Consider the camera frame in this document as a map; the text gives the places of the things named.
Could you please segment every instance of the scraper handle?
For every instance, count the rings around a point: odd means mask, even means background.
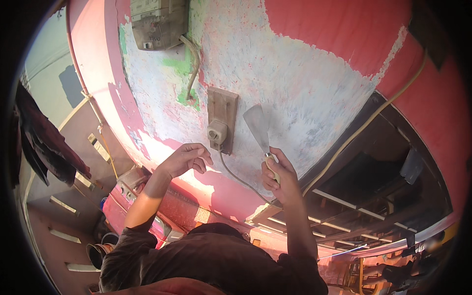
[[[268,160],[268,159],[272,159],[272,160],[275,161],[275,158],[274,158],[273,155],[270,155],[269,157],[265,157],[264,160],[265,160],[265,162],[266,162],[267,168],[269,168],[269,170],[274,173],[274,180],[277,181],[277,183],[280,185],[280,175],[277,174],[277,173],[275,173],[275,171],[272,170],[272,168],[270,168],[269,163],[267,163],[267,160]]]

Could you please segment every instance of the hanging cloth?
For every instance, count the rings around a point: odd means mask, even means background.
[[[28,163],[46,185],[49,185],[49,182],[45,177],[45,167],[69,187],[74,184],[76,171],[89,179],[92,177],[90,168],[67,145],[59,130],[41,113],[21,83],[18,83],[16,106],[20,115],[23,152]]]

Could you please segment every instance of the left hand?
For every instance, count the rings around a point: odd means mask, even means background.
[[[181,145],[172,155],[158,166],[171,178],[176,178],[190,169],[200,174],[206,172],[205,159],[208,164],[213,165],[210,152],[201,143],[185,143]]]

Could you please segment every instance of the hand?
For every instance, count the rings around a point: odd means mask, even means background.
[[[172,155],[158,166],[171,178],[176,178],[190,169],[200,174],[206,172],[205,159],[208,164],[213,165],[210,152],[201,143],[185,143],[181,145]]]
[[[283,204],[299,203],[302,200],[302,192],[298,186],[298,177],[292,163],[287,159],[281,149],[270,147],[278,163],[272,159],[268,160],[269,166],[280,175],[280,185],[275,181],[274,173],[269,170],[265,162],[262,162],[262,184],[268,191]]]

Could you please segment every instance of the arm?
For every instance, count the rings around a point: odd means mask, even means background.
[[[416,276],[416,275],[419,275],[420,274],[420,258],[421,258],[421,254],[420,253],[417,253],[414,255],[415,257],[415,261],[413,263],[413,267],[412,267],[412,270],[410,272],[410,275],[411,276]]]
[[[186,143],[180,146],[151,175],[143,191],[129,208],[125,218],[125,227],[147,232],[151,228],[171,180],[189,169],[194,169],[201,174],[205,173],[206,166],[203,159],[213,165],[210,152],[203,144]]]
[[[274,175],[265,162],[262,163],[263,185],[284,206],[288,254],[297,258],[311,256],[317,259],[318,247],[310,228],[295,169],[280,149],[271,147],[270,152],[279,160],[278,163],[269,160],[269,166],[280,175],[280,185],[272,179]]]

